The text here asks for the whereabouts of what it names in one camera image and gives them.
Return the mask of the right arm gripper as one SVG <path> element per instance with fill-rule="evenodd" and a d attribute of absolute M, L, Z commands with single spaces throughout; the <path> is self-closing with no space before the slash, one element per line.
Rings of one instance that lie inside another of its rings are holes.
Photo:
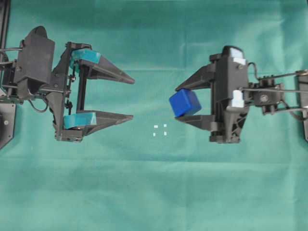
<path fill-rule="evenodd" d="M 175 117 L 175 119 L 196 128 L 210 131 L 211 142 L 239 143 L 240 134 L 248 114 L 248 108 L 246 105 L 244 105 L 244 108 L 233 108 L 226 106 L 222 102 L 216 101 L 215 73 L 216 63 L 220 58 L 221 54 L 218 54 L 217 57 L 212 55 L 210 58 L 211 64 L 202 66 L 175 89 L 175 91 L 181 89 L 198 90 L 208 89 L 212 86 L 211 112 L 213 115 L 187 115 Z"/>

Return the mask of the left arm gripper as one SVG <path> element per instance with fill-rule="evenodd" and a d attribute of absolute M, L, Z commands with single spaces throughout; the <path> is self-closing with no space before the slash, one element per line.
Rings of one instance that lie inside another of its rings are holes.
<path fill-rule="evenodd" d="M 46 99 L 50 112 L 53 115 L 54 137 L 58 141 L 80 142 L 82 141 L 81 130 L 69 130 L 83 127 L 86 135 L 110 126 L 133 119 L 133 115 L 124 115 L 102 111 L 80 111 L 75 114 L 65 115 L 66 98 L 69 97 L 70 87 L 69 66 L 77 73 L 86 71 L 87 79 L 105 79 L 110 81 L 134 84 L 135 80 L 123 70 L 118 69 L 99 52 L 91 50 L 91 45 L 68 42 L 60 61 L 51 73 L 51 81 L 44 88 L 47 92 Z"/>

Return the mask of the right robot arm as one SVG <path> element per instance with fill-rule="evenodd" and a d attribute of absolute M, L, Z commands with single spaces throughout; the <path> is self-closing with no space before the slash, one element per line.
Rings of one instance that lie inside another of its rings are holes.
<path fill-rule="evenodd" d="M 169 98 L 175 119 L 196 128 L 210 131 L 209 140 L 217 143 L 239 143 L 250 106 L 260 107 L 264 114 L 306 111 L 307 107 L 290 107 L 284 100 L 288 91 L 275 84 L 276 76 L 248 80 L 249 63 L 242 56 L 216 54 L 210 64 L 201 67 L 176 88 Z M 194 93 L 211 90 L 211 113 L 197 115 L 200 102 Z"/>

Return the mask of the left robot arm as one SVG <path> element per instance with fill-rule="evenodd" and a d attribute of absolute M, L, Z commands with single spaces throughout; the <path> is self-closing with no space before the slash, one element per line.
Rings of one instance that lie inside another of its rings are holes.
<path fill-rule="evenodd" d="M 5 59 L 1 105 L 13 106 L 41 99 L 53 114 L 55 139 L 80 142 L 101 129 L 133 119 L 132 115 L 85 110 L 87 80 L 104 79 L 134 84 L 134 79 L 94 51 L 89 44 L 68 42 L 59 63 L 52 66 L 54 42 L 23 40 L 18 58 Z"/>

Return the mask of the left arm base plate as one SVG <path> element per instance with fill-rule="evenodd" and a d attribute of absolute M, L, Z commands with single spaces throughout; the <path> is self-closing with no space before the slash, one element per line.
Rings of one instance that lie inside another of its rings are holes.
<path fill-rule="evenodd" d="M 16 104 L 0 104 L 0 148 L 2 149 L 14 138 Z"/>

